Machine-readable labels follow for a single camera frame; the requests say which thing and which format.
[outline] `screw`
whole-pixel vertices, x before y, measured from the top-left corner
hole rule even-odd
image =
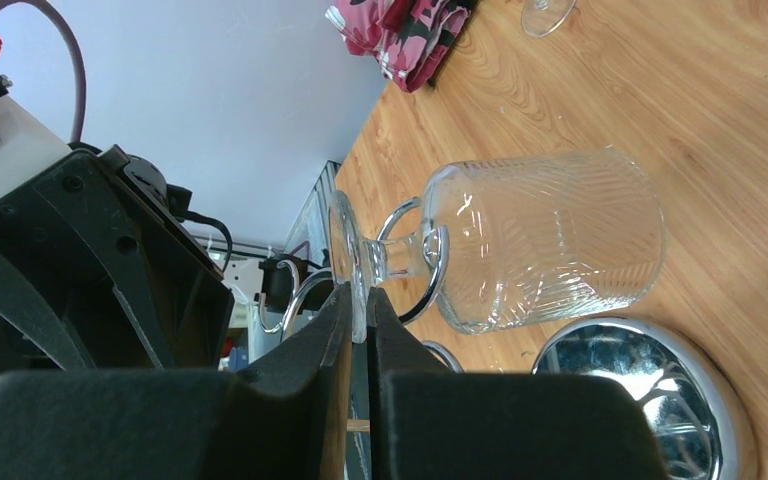
[[[42,243],[48,240],[48,232],[42,227],[35,227],[31,231],[31,241],[36,243]]]
[[[63,179],[63,189],[70,193],[78,193],[84,189],[84,182],[80,177],[69,175]]]
[[[16,213],[16,207],[10,205],[9,203],[4,203],[0,206],[0,211],[2,215],[13,215]]]
[[[260,370],[255,370],[252,368],[246,368],[245,370],[240,370],[238,372],[238,375],[243,377],[243,380],[245,380],[248,383],[257,383],[263,379],[263,372]]]
[[[134,237],[119,237],[119,240],[116,241],[116,250],[119,250],[119,253],[122,255],[132,255],[136,253],[138,249],[139,244]]]

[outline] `wine glass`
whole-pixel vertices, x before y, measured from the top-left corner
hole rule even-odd
[[[545,37],[566,20],[573,6],[575,0],[525,0],[522,29],[532,37]]]

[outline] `white wall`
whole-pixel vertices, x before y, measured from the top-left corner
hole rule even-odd
[[[342,160],[384,86],[324,18],[329,0],[51,3],[87,65],[84,141],[155,163],[240,241],[284,244],[323,164]],[[15,5],[0,13],[0,37],[11,95],[66,139],[74,88],[57,32]]]

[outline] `clear glass container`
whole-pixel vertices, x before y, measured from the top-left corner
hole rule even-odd
[[[337,283],[352,283],[355,341],[369,288],[390,278],[429,278],[427,297],[448,324],[477,334],[626,307],[663,262],[657,196],[614,149],[445,165],[419,208],[413,234],[372,240],[335,194],[332,268]]]
[[[525,0],[520,22],[532,37],[545,37],[567,19],[575,0]]]

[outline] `wine glass base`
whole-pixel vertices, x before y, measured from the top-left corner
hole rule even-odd
[[[328,207],[328,248],[334,283],[352,285],[352,341],[366,340],[366,299],[371,287],[363,273],[362,238],[349,197],[334,192]]]
[[[545,37],[566,20],[573,6],[575,0],[525,0],[522,29],[532,37]]]

